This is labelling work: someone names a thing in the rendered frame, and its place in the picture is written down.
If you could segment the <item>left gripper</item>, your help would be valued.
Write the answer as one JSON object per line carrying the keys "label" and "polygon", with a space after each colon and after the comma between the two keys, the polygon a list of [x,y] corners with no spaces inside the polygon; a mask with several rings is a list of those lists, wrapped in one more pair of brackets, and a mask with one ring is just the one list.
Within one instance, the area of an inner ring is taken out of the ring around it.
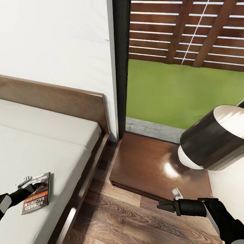
{"label": "left gripper", "polygon": [[34,193],[40,185],[42,185],[42,183],[29,184],[25,188],[14,192],[14,193],[18,193],[20,196],[20,200],[16,203],[16,205],[22,202],[23,200],[25,200],[32,193]]}

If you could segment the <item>hardback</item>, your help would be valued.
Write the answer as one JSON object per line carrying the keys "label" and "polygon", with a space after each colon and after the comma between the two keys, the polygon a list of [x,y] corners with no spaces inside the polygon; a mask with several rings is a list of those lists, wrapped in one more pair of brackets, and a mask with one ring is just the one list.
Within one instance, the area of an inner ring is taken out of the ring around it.
{"label": "hardback", "polygon": [[49,205],[50,175],[51,173],[48,172],[43,175],[33,177],[33,179],[27,183],[27,185],[35,183],[42,183],[42,185],[40,185],[34,193],[24,200],[22,215],[26,215]]}

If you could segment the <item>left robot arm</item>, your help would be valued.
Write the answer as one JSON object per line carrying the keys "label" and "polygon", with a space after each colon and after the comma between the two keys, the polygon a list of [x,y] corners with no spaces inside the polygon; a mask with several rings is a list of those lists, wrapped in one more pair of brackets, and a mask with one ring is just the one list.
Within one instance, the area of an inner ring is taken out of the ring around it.
{"label": "left robot arm", "polygon": [[16,206],[17,204],[25,200],[28,196],[34,193],[40,185],[42,185],[42,183],[35,183],[29,184],[25,188],[22,188],[23,185],[25,185],[32,179],[32,176],[24,177],[12,186],[11,194],[5,193],[3,195],[0,195],[0,220],[3,218],[6,211],[10,207]]}

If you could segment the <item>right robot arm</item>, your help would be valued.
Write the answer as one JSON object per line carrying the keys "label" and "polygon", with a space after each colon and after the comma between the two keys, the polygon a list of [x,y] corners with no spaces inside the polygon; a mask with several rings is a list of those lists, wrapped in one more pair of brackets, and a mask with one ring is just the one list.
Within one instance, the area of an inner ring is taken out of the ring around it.
{"label": "right robot arm", "polygon": [[218,198],[184,199],[178,188],[172,190],[174,201],[163,201],[158,209],[176,212],[177,216],[208,217],[217,234],[225,244],[244,244],[244,224],[234,219]]}

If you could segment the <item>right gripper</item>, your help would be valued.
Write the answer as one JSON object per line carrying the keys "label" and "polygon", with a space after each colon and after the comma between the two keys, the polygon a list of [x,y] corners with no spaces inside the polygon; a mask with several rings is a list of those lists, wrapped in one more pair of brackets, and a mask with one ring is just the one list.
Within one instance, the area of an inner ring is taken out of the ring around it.
{"label": "right gripper", "polygon": [[177,216],[196,216],[195,208],[191,199],[179,199],[174,201],[163,201],[157,205],[158,209],[162,209],[169,212],[176,212]]}

